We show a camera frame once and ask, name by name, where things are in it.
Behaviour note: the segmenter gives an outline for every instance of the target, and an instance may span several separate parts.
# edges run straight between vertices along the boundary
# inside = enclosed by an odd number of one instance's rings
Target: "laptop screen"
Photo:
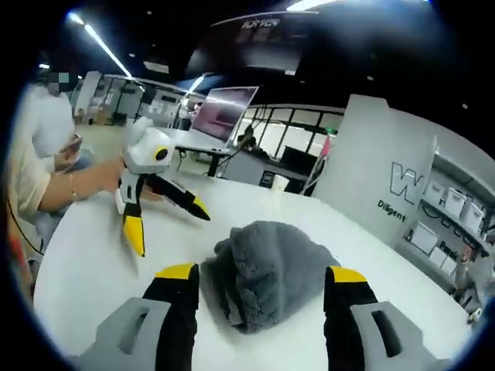
[[[210,90],[191,128],[227,142],[257,91],[258,87]]]

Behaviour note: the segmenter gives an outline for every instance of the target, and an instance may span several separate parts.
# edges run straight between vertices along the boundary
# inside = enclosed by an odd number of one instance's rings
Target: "white box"
[[[461,212],[461,221],[474,233],[478,233],[478,229],[480,228],[481,221],[484,217],[485,213],[470,201],[466,202],[466,205]]]
[[[440,199],[442,199],[443,194],[446,189],[434,180],[430,180],[425,188],[425,199],[434,205],[440,204]]]
[[[456,191],[454,188],[449,188],[445,198],[445,210],[459,218],[465,201],[466,197],[461,192]]]
[[[439,238],[425,224],[417,222],[412,230],[411,243],[429,255]]]
[[[447,257],[442,264],[442,271],[446,272],[449,276],[456,270],[457,263],[451,257]]]
[[[436,265],[438,268],[440,268],[447,258],[447,254],[441,251],[438,247],[435,247],[430,254],[429,259],[432,261],[434,265]]]

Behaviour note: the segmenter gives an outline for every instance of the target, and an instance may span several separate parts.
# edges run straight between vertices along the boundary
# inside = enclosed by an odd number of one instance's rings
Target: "ceiling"
[[[381,4],[397,0],[381,0]],[[208,26],[255,12],[283,10],[288,1],[105,2],[81,6],[89,22],[133,76],[162,82],[184,78],[184,70]],[[258,103],[308,103],[345,107],[349,94],[387,98],[397,109],[417,114],[468,138],[492,157],[492,44],[483,11],[465,2],[403,0],[382,7],[371,0],[320,6],[321,37],[295,77],[245,72],[220,84],[260,84]],[[52,58],[69,59],[88,70],[122,74],[82,27],[65,22],[47,48]],[[169,74],[147,70],[144,60],[169,66]]]

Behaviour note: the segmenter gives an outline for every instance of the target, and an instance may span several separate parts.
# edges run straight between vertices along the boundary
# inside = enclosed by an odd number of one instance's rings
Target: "white tabletop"
[[[255,220],[297,226],[344,267],[364,274],[380,301],[390,301],[423,331],[425,346],[437,358],[452,358],[469,338],[466,313],[440,287],[319,200],[198,175],[181,174],[179,180],[200,195],[211,221],[168,203],[143,203],[145,258],[122,241],[112,195],[101,193],[69,208],[47,248],[34,297],[36,313],[62,353],[83,352],[96,327],[128,298],[141,297],[155,272],[201,263],[231,227]],[[242,335],[205,293],[196,314],[194,370],[327,369],[323,295],[272,329]]]

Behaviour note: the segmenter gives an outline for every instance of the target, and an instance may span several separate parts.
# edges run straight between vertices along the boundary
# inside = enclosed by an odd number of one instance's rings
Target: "shelf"
[[[435,153],[433,168],[462,184],[473,195],[484,201],[487,206],[495,208],[495,189],[487,185],[483,180],[475,177],[462,166],[456,164],[450,158]]]
[[[395,251],[416,266],[421,272],[426,274],[433,282],[440,286],[443,291],[451,294],[456,289],[453,278],[434,265],[432,261],[429,260],[428,255],[406,239],[401,239],[401,241],[395,245]]]
[[[429,202],[427,199],[421,199],[421,203],[425,204],[430,209],[434,209],[439,212],[446,218],[448,221],[454,223],[458,228],[460,228],[465,236],[475,244],[475,248],[480,248],[482,250],[482,256],[487,256],[493,254],[495,249],[490,246],[485,241],[481,240],[479,236],[475,232],[473,232],[470,228],[467,228],[464,223],[455,215],[451,214],[445,208],[440,205],[435,205],[434,203]]]

